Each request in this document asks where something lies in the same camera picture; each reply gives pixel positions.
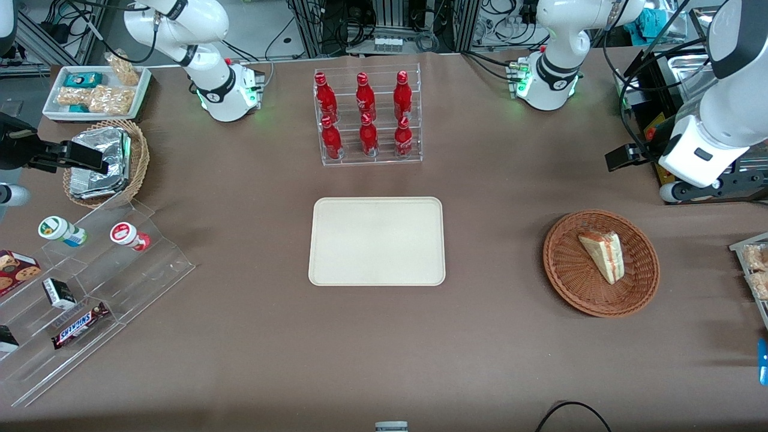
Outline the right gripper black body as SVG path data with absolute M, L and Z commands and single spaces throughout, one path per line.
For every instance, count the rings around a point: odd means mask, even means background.
M 41 140 L 37 129 L 1 113 L 1 169 L 40 169 L 35 162 Z

